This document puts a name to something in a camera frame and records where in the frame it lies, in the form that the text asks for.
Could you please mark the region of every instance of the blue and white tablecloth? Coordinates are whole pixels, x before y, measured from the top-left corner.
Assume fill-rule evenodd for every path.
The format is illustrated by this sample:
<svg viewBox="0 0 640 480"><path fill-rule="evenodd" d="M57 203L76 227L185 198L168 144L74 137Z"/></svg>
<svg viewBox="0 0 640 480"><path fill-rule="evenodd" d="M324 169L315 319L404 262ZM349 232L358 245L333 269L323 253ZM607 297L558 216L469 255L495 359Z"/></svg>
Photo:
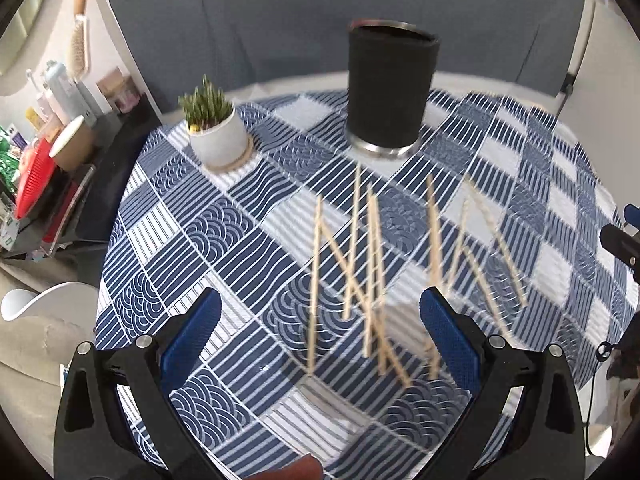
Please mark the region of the blue and white tablecloth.
<svg viewBox="0 0 640 480"><path fill-rule="evenodd" d="M450 266L463 175L478 183L522 274L529 306L515 299L504 259L470 204L466 243L480 261L505 323L525 348L562 345L578 387L594 348L617 341L638 302L627 268L602 250L600 227L620 225L610 194L574 134L539 108L508 96L457 98L434 90L419 152L373 159L345 140L346 92L296 94L238 107L256 153L241 169L200 167L184 123L152 132L127 185L104 263L98 348L121 347L185 312L206 286L223 298L222 319L190 378L172 393L185 424L230 478L283 466L308 452L328 478L414 475L470 396L444 369L430 381L417 301L427 285L426 177L442 212L444 270ZM306 374L315 196L343 251L356 162L361 196L380 201L388 297L387 335L413 378L361 356L359 310L343 321L344 279L322 249L316 372ZM364 199L360 204L364 208ZM356 267L366 274L366 232ZM497 331L467 264L450 302L487 333ZM161 463L130 392L120 388L134 436ZM506 435L517 393L505 406L483 460Z"/></svg>

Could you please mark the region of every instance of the potted plant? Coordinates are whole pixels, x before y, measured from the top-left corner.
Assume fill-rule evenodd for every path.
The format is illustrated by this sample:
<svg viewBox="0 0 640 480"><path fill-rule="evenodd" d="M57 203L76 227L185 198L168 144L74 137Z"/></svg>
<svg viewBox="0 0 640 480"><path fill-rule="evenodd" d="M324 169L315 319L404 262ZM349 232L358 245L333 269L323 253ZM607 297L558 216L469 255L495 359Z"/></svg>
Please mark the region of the potted plant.
<svg viewBox="0 0 640 480"><path fill-rule="evenodd" d="M191 147L208 170L220 170L240 159L249 149L249 136L234 106L209 78L202 88L179 97L189 127Z"/></svg>

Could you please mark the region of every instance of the black cylindrical container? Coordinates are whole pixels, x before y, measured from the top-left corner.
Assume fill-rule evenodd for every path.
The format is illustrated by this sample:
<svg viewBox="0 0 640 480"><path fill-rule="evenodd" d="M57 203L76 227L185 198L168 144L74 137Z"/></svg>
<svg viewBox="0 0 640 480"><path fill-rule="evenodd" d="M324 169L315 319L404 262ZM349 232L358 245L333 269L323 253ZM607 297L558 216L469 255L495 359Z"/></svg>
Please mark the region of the black cylindrical container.
<svg viewBox="0 0 640 480"><path fill-rule="evenodd" d="M346 135L352 144L390 157L418 148L439 48L439 38L408 23L351 25Z"/></svg>

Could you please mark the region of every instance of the white ceramic pot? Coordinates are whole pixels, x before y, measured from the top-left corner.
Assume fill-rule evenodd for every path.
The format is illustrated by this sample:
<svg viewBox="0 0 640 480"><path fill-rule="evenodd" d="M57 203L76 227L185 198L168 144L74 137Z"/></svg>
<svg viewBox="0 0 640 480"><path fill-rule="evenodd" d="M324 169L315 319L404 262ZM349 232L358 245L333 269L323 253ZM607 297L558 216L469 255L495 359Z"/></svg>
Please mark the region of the white ceramic pot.
<svg viewBox="0 0 640 480"><path fill-rule="evenodd" d="M246 151L249 136L236 109L218 126L189 134L196 156L209 170L224 168L238 160Z"/></svg>

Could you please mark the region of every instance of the wooden stick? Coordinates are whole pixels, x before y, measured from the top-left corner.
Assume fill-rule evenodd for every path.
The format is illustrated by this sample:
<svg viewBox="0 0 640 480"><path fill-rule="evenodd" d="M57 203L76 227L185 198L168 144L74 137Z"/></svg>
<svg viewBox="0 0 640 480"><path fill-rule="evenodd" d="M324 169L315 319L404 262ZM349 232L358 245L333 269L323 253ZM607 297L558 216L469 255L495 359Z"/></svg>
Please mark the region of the wooden stick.
<svg viewBox="0 0 640 480"><path fill-rule="evenodd" d="M453 289L453 285L456 283L456 274L458 273L458 263L460 261L460 254L462 254L462 243L465 241L465 229L466 229L466 216L469 211L469 198L466 197L465 201L462 203L462 213L460 214L460 227L458 228L458 237L456 238L456 248L453 253L453 261L451 262L451 267L449 268L449 274L447 275L447 285L445 287L445 292L442 295L446 298L451 290Z"/></svg>
<svg viewBox="0 0 640 480"><path fill-rule="evenodd" d="M328 227L324 225L324 222L321 223L321 231L324 237L329 242L329 247L331 247L331 250L334 253L334 257L338 262L338 265L342 269L342 272L344 273L346 279L351 280L353 282L351 288L353 289L354 295L356 296L356 298L364 308L370 309L371 306L367 302L367 298L365 297L364 292L360 288L360 285L355 281L355 278L353 277L353 275L348 273L349 264L347 263L347 260L345 259L344 255L342 254L340 247L336 243L334 239L334 235L332 234L331 231L329 231ZM380 326L378 324L378 320L375 317L372 317L372 324L373 324L373 329L378 334L380 334ZM400 380L402 381L402 384L404 384L404 387L408 388L409 386L411 386L411 378L409 377L409 374L406 372L406 370L402 366L400 359L398 358L398 356L396 355L396 352L394 351L393 347L389 344L389 342L386 340L386 338L380 338L379 345L382 346L382 351L386 354L387 357L389 357L389 360L391 361L391 364L394 366L396 370L396 374L398 374L398 377L400 377Z"/></svg>
<svg viewBox="0 0 640 480"><path fill-rule="evenodd" d="M362 355L371 356L371 323L373 321L373 304L375 300L374 290L374 223L372 199L373 188L371 184L367 186L367 301L369 307L365 310L364 316L364 339L362 340Z"/></svg>
<svg viewBox="0 0 640 480"><path fill-rule="evenodd" d="M469 177L468 174L465 175L465 180L469 184L469 187L471 188L471 191L472 191L471 196L473 197L474 202L476 202L478 209L482 213L482 216L484 217L484 221L489 226L489 229L491 229L495 239L498 240L498 246L500 247L500 252L504 257L504 261L507 263L507 268L509 269L509 273L511 275L513 288L516 291L516 295L518 297L518 300L520 301L521 306L523 308L526 308L528 305L527 298L524 295L522 283L520 282L520 276L516 269L516 264L513 262L513 259L511 257L511 252L509 250L509 247L507 246L507 242L504 240L502 233L496 226L494 219L491 216L491 213L487 209L487 206L482 201L482 198L480 197L480 191L476 187L476 184L474 183L474 181L471 180L471 177Z"/></svg>
<svg viewBox="0 0 640 480"><path fill-rule="evenodd" d="M429 361L429 380L435 381L440 375L440 352L438 351L437 346L433 342L433 339L431 339L431 336L429 337L429 340L431 341L431 351L430 351L431 357Z"/></svg>
<svg viewBox="0 0 640 480"><path fill-rule="evenodd" d="M429 266L431 268L431 286L442 291L442 238L440 237L440 216L433 194L433 177L427 175L427 210L429 218L429 238L431 250Z"/></svg>
<svg viewBox="0 0 640 480"><path fill-rule="evenodd" d="M378 286L378 324L380 326L380 333L378 337L384 339L385 335L385 303L386 303L386 283L385 283L385 259L384 259L384 247L382 245L382 228L380 227L380 207L378 205L378 197L372 196L373 203L373 219L374 219L374 234L376 250L376 285ZM386 373L386 356L384 352L378 351L378 374L384 375Z"/></svg>
<svg viewBox="0 0 640 480"><path fill-rule="evenodd" d="M360 212L360 163L356 164L355 180L353 183L353 205L351 206L351 234L349 237L349 270L353 274L356 263L356 242L358 238L358 213ZM347 282L347 290L344 293L344 307L342 320L347 321L351 317L351 285Z"/></svg>
<svg viewBox="0 0 640 480"><path fill-rule="evenodd" d="M311 302L309 305L308 343L306 345L306 369L309 375L316 368L316 323L318 310L318 284L320 282L320 240L322 224L322 195L318 195L314 219L314 259L311 263Z"/></svg>
<svg viewBox="0 0 640 480"><path fill-rule="evenodd" d="M486 304L491 311L491 315L494 318L496 325L498 326L498 330L502 334L502 336L506 339L506 341L514 346L516 344L516 340L511 336L507 325L504 323L502 318L500 317L500 309L498 308L497 303L495 303L494 297L491 294L491 288L489 287L489 283L487 283L486 278L484 277L484 273L480 269L480 265L478 264L478 260L473 255L473 253L469 250L468 247L462 247L462 252L465 254L466 259L471 265L471 270L476 276L476 280L478 280L478 285L484 294L484 298L486 299Z"/></svg>

